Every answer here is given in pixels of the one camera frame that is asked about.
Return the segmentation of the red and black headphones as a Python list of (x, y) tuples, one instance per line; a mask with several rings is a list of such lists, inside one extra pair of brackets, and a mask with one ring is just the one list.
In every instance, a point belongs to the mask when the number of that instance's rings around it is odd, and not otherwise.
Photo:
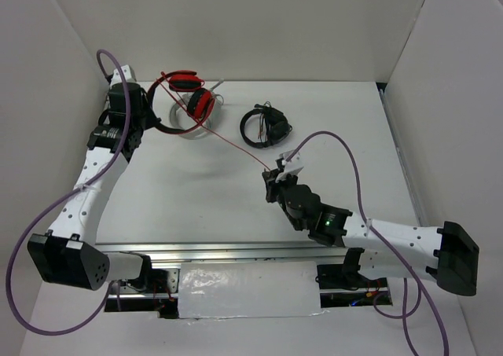
[(156, 117), (154, 127), (164, 134), (178, 136), (200, 129), (213, 113), (215, 106), (214, 94), (209, 89), (204, 88), (205, 81), (199, 78), (195, 71), (178, 70), (168, 73), (161, 72), (160, 77), (146, 92), (146, 99), (150, 108), (153, 108), (157, 87), (162, 86), (163, 83), (168, 85), (167, 93), (169, 95), (173, 93), (189, 95), (189, 98), (186, 100), (183, 97), (180, 97), (179, 100), (175, 97), (172, 97), (172, 99), (174, 100), (175, 107), (184, 110), (186, 115), (196, 123), (188, 129), (168, 127), (162, 123), (160, 118)]

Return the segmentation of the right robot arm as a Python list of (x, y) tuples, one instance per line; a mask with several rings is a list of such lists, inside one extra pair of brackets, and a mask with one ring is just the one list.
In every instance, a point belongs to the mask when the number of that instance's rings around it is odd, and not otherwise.
[(346, 249), (342, 276), (350, 286), (418, 277), (454, 295), (476, 294), (479, 246), (460, 224), (420, 227), (365, 219), (322, 203), (294, 174), (275, 169), (262, 177), (266, 201), (279, 205), (294, 230), (323, 246)]

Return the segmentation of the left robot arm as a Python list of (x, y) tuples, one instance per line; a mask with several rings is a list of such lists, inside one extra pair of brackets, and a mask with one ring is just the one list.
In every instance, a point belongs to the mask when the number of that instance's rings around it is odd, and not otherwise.
[(32, 234), (28, 240), (28, 252), (45, 282), (95, 291), (108, 279), (110, 258), (95, 247), (97, 228), (115, 184), (154, 118), (137, 83), (111, 86), (108, 100), (87, 142), (77, 193), (65, 201), (44, 234)]

